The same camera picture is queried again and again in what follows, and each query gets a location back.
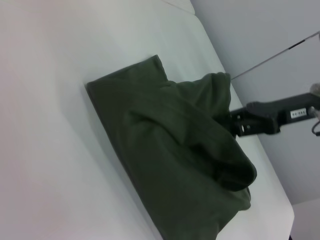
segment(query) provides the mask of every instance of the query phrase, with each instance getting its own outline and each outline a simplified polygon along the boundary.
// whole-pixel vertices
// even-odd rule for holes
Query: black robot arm
[[[317,117],[319,110],[320,96],[305,93],[272,102],[250,102],[246,107],[231,111],[227,118],[217,121],[234,136],[272,135],[279,133],[283,125]],[[320,132],[315,132],[314,128],[312,132],[320,136]]]

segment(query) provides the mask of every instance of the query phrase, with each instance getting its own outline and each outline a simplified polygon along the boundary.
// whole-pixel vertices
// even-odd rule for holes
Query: white label
[[[307,116],[307,109],[301,108],[298,110],[294,110],[294,111],[291,111],[290,114],[291,114],[291,119],[296,119],[299,117]]]

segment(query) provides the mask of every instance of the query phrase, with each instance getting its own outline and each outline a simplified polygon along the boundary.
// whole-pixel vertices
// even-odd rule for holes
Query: white wall
[[[232,84],[243,104],[274,101],[309,91],[320,82],[319,35],[284,52]],[[286,125],[259,139],[292,204],[320,198],[320,138],[311,133],[316,119]]]
[[[293,205],[293,240],[320,239],[320,198]]]
[[[320,30],[319,0],[191,0],[235,77]]]

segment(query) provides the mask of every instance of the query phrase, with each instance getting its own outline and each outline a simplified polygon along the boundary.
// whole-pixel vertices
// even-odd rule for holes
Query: cable
[[[312,127],[311,131],[314,135],[316,135],[317,137],[320,137],[320,131],[315,132],[315,129],[318,125],[320,125],[320,120]]]

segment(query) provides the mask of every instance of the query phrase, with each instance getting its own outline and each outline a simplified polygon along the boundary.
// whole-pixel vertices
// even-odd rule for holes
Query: green fabric
[[[87,91],[163,239],[214,240],[250,207],[256,169],[214,120],[229,113],[228,74],[175,83],[154,56]]]

